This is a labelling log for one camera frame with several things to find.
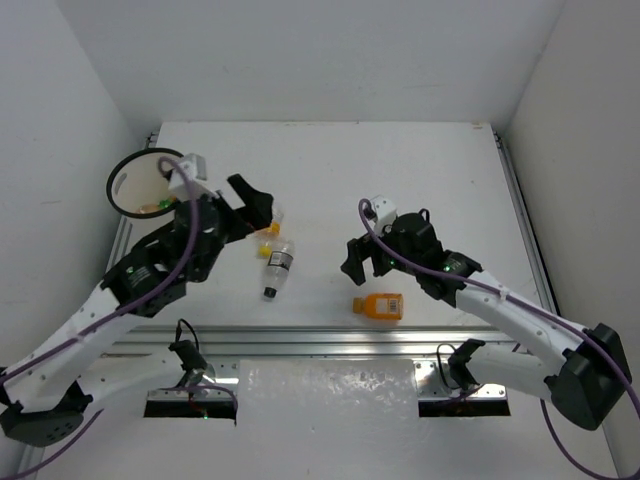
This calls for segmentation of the orange juice bottle barcode label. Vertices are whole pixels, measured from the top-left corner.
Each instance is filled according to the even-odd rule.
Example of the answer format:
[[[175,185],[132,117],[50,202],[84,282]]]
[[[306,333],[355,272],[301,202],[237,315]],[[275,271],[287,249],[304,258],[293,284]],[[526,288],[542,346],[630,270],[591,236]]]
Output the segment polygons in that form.
[[[352,310],[369,319],[400,321],[403,318],[403,296],[398,293],[373,293],[366,297],[355,297]]]

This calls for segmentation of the orange juice bottle floral label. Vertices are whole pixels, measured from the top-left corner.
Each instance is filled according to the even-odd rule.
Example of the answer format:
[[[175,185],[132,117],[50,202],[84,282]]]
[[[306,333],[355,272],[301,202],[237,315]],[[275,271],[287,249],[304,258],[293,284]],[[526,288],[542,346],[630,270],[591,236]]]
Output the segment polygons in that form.
[[[137,213],[141,215],[150,215],[152,213],[156,213],[161,210],[161,207],[158,204],[145,204],[142,205]]]

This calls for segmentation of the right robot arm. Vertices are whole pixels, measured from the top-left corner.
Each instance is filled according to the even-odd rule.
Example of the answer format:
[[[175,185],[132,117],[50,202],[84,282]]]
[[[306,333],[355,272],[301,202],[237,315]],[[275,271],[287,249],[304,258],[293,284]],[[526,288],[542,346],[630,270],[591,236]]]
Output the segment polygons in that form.
[[[524,347],[516,353],[469,339],[447,359],[446,377],[468,391],[501,384],[551,403],[574,425],[600,427],[632,381],[621,338],[610,326],[570,322],[513,293],[480,263],[443,248],[428,210],[397,214],[381,200],[363,199],[366,234],[347,244],[343,273],[361,285],[363,263],[376,277],[397,270],[413,276],[431,298],[469,313]]]

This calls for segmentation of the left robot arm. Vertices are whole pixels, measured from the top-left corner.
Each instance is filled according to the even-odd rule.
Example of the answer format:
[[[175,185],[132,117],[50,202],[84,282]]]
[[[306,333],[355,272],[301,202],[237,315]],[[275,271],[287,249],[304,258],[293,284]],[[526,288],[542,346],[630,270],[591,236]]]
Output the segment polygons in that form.
[[[232,208],[220,193],[180,202],[168,223],[142,237],[94,288],[79,310],[38,349],[1,372],[4,435],[34,447],[51,446],[84,421],[89,406],[131,387],[184,387],[208,363],[190,340],[112,372],[95,361],[125,334],[204,282],[223,248],[268,227],[272,195],[239,174],[228,183],[243,201]]]

